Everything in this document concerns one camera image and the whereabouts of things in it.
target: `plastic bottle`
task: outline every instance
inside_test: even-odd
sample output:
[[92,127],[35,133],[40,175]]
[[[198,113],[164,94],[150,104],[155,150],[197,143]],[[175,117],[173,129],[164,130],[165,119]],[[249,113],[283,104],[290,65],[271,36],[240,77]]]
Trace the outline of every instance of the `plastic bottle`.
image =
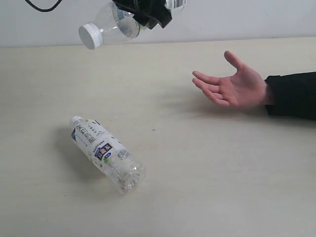
[[[177,12],[187,4],[187,0],[166,0],[165,6]],[[79,36],[88,49],[96,49],[103,44],[126,43],[140,34],[146,27],[133,19],[133,14],[118,9],[114,2],[100,9],[94,22],[79,28]]]
[[96,120],[75,116],[72,138],[93,164],[106,174],[121,194],[136,189],[146,174],[144,165],[131,157],[121,142]]

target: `white bottle cap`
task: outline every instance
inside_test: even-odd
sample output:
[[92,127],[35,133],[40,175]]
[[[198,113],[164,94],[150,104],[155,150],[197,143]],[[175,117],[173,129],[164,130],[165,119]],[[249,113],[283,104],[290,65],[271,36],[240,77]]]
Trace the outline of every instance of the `white bottle cap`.
[[103,45],[103,37],[100,29],[93,23],[89,22],[79,28],[79,36],[83,44],[88,49],[95,49]]
[[83,118],[81,118],[80,116],[74,116],[74,117],[72,117],[72,119],[70,120],[69,126],[70,126],[71,128],[74,128],[75,122],[77,122],[78,120],[81,120],[81,119],[83,119]]

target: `wrist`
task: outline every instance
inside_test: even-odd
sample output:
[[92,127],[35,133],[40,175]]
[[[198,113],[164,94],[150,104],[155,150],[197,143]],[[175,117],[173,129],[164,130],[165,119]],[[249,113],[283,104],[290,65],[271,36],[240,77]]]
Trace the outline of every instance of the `wrist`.
[[268,84],[266,84],[265,98],[264,98],[262,104],[263,105],[274,105],[275,104],[273,91],[271,90],[271,88],[270,88],[270,86]]

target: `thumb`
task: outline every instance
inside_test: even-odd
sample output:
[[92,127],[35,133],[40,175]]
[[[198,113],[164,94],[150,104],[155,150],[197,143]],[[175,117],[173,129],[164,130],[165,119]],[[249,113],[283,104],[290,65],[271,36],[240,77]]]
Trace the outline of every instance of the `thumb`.
[[234,55],[232,52],[226,51],[224,53],[224,57],[227,60],[227,62],[229,62],[233,67],[237,69],[237,71],[242,69],[243,62],[240,61],[240,59],[236,55]]

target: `black cable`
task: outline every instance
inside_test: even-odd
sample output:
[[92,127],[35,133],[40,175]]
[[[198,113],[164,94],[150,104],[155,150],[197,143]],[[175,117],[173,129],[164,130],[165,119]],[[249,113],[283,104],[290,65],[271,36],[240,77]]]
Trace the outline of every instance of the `black cable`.
[[34,8],[35,10],[37,11],[40,11],[40,12],[50,12],[50,11],[53,11],[60,3],[62,0],[58,0],[57,3],[55,3],[54,6],[52,6],[51,8],[48,8],[48,9],[41,9],[39,8],[38,6],[35,6],[33,3],[31,3],[30,0],[25,0],[32,8]]

